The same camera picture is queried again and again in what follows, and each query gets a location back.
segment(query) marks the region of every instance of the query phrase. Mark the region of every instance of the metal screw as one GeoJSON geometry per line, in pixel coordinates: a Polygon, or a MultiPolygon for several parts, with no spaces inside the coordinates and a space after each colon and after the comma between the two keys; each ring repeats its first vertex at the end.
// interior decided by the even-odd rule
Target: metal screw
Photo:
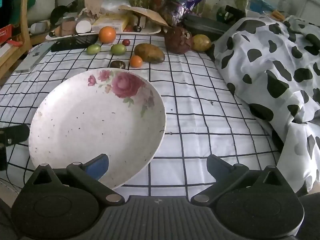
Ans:
{"type": "Polygon", "coordinates": [[[210,199],[207,195],[197,195],[195,196],[194,200],[200,203],[205,203],[208,202],[210,199]]]}
{"type": "Polygon", "coordinates": [[[122,199],[122,197],[118,194],[111,194],[106,196],[106,200],[108,200],[109,202],[119,202],[122,199]]]}

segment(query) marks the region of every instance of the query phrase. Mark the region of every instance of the pink rose pattern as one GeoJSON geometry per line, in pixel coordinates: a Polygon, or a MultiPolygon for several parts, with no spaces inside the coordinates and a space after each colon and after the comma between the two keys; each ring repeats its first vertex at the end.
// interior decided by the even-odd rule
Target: pink rose pattern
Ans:
{"type": "Polygon", "coordinates": [[[137,94],[143,81],[128,72],[117,72],[112,80],[112,92],[119,98],[130,98],[137,94]]]}
{"type": "MultiPolygon", "coordinates": [[[[134,100],[131,97],[139,95],[142,100],[137,100],[142,104],[142,110],[140,112],[141,117],[144,116],[145,112],[149,108],[153,108],[154,96],[152,90],[147,90],[145,88],[145,83],[135,75],[128,72],[116,71],[115,76],[110,84],[110,77],[114,76],[111,70],[102,70],[99,73],[98,80],[101,82],[106,82],[105,84],[99,84],[99,88],[105,86],[104,90],[108,94],[112,91],[117,97],[123,99],[123,103],[134,105],[134,100]]],[[[95,86],[97,84],[96,78],[91,75],[88,79],[88,86],[95,86]]]]}
{"type": "Polygon", "coordinates": [[[101,80],[102,82],[107,81],[110,78],[111,71],[110,70],[102,70],[100,72],[100,76],[98,77],[98,80],[101,80]]]}
{"type": "Polygon", "coordinates": [[[91,75],[88,78],[88,82],[89,82],[88,87],[92,87],[97,83],[96,78],[94,77],[94,75],[91,75]]]}

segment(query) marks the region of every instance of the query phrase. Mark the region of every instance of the wooden chair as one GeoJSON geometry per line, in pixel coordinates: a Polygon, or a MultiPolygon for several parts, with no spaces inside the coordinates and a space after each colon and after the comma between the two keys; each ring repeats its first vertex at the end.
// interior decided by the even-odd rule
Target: wooden chair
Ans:
{"type": "Polygon", "coordinates": [[[32,47],[28,31],[27,2],[28,0],[21,0],[20,7],[21,34],[18,39],[23,42],[23,45],[21,47],[11,47],[0,57],[0,78],[3,77],[9,68],[32,47]]]}

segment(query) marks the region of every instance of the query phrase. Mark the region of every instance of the purple plastic bag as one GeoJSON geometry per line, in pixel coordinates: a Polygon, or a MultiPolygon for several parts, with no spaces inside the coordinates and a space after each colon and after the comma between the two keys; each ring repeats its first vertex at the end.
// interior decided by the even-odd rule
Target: purple plastic bag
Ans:
{"type": "Polygon", "coordinates": [[[159,14],[172,27],[177,26],[192,9],[202,0],[164,0],[159,14]]]}

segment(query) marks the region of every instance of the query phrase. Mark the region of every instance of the white plastic bag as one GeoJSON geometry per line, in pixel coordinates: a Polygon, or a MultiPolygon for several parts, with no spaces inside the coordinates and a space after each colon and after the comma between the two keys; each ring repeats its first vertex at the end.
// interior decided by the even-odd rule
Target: white plastic bag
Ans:
{"type": "Polygon", "coordinates": [[[103,0],[101,5],[101,14],[106,13],[117,13],[117,14],[126,14],[126,10],[119,10],[120,5],[130,6],[130,3],[127,0],[103,0]]]}

